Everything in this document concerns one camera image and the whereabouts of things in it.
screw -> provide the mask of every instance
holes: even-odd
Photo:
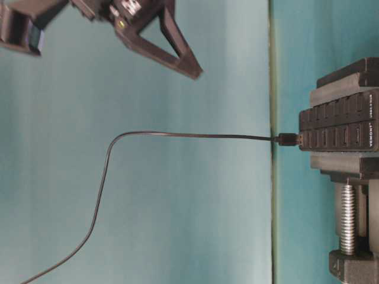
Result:
[[[356,201],[352,185],[342,187],[341,199],[341,252],[352,256],[356,249]]]
[[[118,21],[118,26],[119,26],[120,28],[125,28],[126,24],[124,23],[124,21],[119,20],[119,21]]]

